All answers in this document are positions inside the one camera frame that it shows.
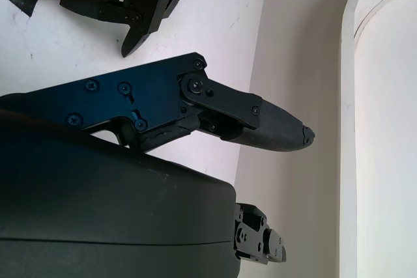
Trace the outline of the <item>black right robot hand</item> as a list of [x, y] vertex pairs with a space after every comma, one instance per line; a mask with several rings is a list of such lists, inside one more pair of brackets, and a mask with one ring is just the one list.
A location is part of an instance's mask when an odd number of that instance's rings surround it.
[[234, 187], [151, 150], [200, 131], [275, 152], [314, 132], [189, 53], [1, 97], [2, 277], [237, 277], [286, 260]]

